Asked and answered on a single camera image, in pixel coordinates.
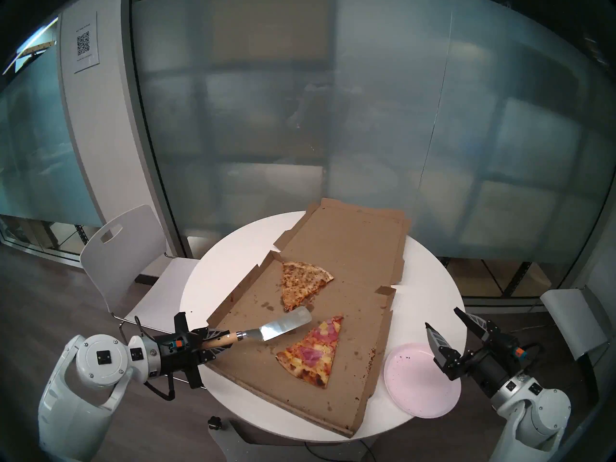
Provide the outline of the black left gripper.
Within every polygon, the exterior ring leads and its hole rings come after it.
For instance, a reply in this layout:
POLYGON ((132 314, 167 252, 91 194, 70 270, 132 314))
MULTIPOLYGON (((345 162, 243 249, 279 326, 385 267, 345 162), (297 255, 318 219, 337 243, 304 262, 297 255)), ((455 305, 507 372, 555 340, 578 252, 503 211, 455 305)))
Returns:
POLYGON ((229 330, 197 328, 158 337, 160 373, 194 372, 198 366, 212 362, 230 345, 203 349, 202 344, 228 337, 229 330))

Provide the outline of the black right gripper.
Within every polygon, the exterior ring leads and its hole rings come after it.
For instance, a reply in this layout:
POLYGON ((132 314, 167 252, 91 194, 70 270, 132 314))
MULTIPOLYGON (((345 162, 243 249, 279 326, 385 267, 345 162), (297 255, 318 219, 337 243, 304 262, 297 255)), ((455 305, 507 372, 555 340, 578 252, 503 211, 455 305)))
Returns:
POLYGON ((492 398, 521 370, 520 355, 525 354, 519 340, 502 333, 491 320, 468 314, 459 308, 456 316, 465 327, 481 340, 481 347, 461 355, 429 323, 425 323, 430 350, 439 370, 454 381, 462 376, 471 377, 481 391, 492 398))

